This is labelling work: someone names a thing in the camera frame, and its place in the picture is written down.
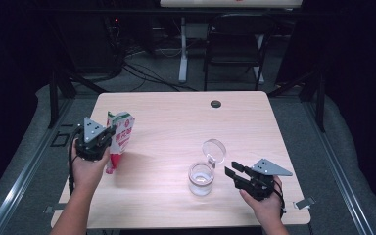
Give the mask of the metal floor rail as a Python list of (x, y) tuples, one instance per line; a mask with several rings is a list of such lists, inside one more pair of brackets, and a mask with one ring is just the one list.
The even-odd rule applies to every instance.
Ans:
[(59, 105), (59, 116), (49, 127), (49, 104), (38, 102), (37, 111), (28, 127), (23, 140), (0, 179), (0, 235), (16, 211), (30, 182), (38, 171), (44, 152), (56, 136), (56, 130), (64, 120), (73, 104), (67, 99)]
[(359, 235), (375, 235), (374, 231), (365, 216), (365, 213), (361, 207), (359, 199), (354, 193), (348, 178), (337, 158), (336, 153), (328, 139), (325, 132), (322, 132), (315, 119), (315, 109), (311, 103), (303, 102), (305, 113), (309, 119), (309, 122), (314, 129), (318, 139), (320, 140), (323, 149), (326, 153), (326, 162), (330, 171), (334, 177), (340, 194), (343, 197), (345, 205), (352, 217), (352, 221), (358, 231)]

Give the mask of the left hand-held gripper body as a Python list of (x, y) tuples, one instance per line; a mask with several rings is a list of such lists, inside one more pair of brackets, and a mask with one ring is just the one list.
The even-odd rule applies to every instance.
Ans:
[(105, 150), (111, 145), (112, 129), (86, 117), (78, 127), (75, 142), (77, 154), (86, 161), (98, 162)]

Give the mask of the white desk leg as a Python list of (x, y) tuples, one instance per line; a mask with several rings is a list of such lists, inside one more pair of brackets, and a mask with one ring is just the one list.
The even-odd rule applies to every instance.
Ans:
[[(258, 43), (258, 47), (261, 47), (262, 41), (263, 41), (263, 36), (257, 35), (256, 40), (257, 40), (257, 43)], [(263, 74), (262, 74), (262, 68), (261, 67), (254, 67), (254, 72), (255, 72), (255, 76), (256, 76), (256, 80), (258, 81), (258, 84), (264, 85), (265, 80), (264, 80), (264, 77), (263, 77)]]
[(187, 58), (186, 22), (184, 18), (181, 19), (180, 39), (181, 39), (181, 57), (180, 57), (178, 81), (180, 83), (185, 83), (187, 81), (188, 58)]

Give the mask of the red and white plastic bag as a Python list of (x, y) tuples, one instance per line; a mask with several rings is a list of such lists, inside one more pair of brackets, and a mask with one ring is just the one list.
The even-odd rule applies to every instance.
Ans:
[(112, 137), (110, 146), (110, 161), (106, 168), (107, 174), (113, 174), (118, 167), (122, 154), (130, 140), (135, 118), (128, 112), (121, 112), (114, 115), (108, 112), (108, 127), (113, 127), (116, 131)]

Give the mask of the black folding chair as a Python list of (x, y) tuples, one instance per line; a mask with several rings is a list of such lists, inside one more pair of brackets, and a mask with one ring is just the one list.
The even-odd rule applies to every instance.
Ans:
[[(203, 63), (204, 90), (208, 90), (209, 66), (263, 68), (269, 38), (277, 28), (274, 18), (260, 14), (222, 14), (208, 25)], [(263, 36), (258, 47), (257, 35)], [(255, 89), (259, 82), (255, 76)]]

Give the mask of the person's right hand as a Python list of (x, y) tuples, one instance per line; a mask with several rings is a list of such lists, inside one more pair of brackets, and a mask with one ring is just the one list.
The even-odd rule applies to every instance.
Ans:
[(277, 176), (274, 177), (274, 180), (275, 190), (269, 198), (266, 198), (261, 201), (257, 201), (256, 199), (254, 199), (247, 191), (243, 189), (239, 190), (241, 197), (246, 202), (246, 204), (252, 208), (255, 217), (259, 223), (262, 219), (265, 218), (279, 218), (281, 220), (280, 211), (282, 203), (280, 197), (277, 195), (277, 192), (280, 191), (282, 182)]

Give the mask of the glass jar with hinged lid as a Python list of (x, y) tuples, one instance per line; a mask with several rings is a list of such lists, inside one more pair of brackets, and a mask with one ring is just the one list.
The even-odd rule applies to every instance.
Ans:
[(205, 141), (202, 145), (202, 152), (205, 161), (192, 164), (188, 170), (188, 187), (196, 196), (206, 196), (212, 190), (214, 170), (226, 158), (226, 148), (217, 139)]

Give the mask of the person's left hand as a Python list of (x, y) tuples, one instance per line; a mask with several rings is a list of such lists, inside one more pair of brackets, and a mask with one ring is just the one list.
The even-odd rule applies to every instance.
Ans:
[(73, 193), (93, 194), (110, 159), (110, 148), (105, 150), (100, 161), (91, 162), (84, 160), (77, 154), (75, 142), (76, 140), (73, 140), (70, 147), (71, 157), (69, 161), (73, 176)]

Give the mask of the dark equipment box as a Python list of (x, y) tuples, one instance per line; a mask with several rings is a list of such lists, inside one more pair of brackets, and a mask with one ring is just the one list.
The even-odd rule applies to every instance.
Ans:
[(57, 17), (57, 22), (77, 72), (108, 73), (121, 70), (102, 17), (62, 15)]

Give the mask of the black metal stand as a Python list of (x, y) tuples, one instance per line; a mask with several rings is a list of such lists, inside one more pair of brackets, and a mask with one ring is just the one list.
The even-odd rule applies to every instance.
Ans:
[(74, 99), (77, 95), (76, 89), (73, 87), (73, 82), (78, 82), (97, 94), (106, 93), (107, 90), (99, 87), (93, 82), (85, 79), (83, 76), (72, 72), (71, 70), (54, 66), (52, 75), (49, 80), (49, 95), (50, 95), (50, 122), (49, 128), (52, 128), (57, 123), (60, 117), (59, 111), (59, 94), (62, 94), (67, 99)]
[(324, 127), (324, 103), (325, 103), (325, 78), (322, 69), (314, 69), (306, 74), (295, 78), (267, 94), (268, 97), (277, 97), (296, 85), (302, 84), (304, 87), (299, 93), (299, 99), (302, 102), (309, 102), (313, 96), (316, 96), (315, 103), (315, 123), (321, 132)]

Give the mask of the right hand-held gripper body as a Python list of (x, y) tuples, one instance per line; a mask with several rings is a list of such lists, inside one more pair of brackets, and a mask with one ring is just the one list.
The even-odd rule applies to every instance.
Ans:
[[(267, 159), (260, 159), (252, 166), (248, 166), (253, 174), (247, 180), (245, 188), (238, 188), (247, 191), (254, 199), (261, 201), (269, 198), (275, 190), (274, 176), (292, 176), (293, 173), (278, 164), (275, 164)], [(277, 195), (283, 198), (282, 193), (279, 191)]]

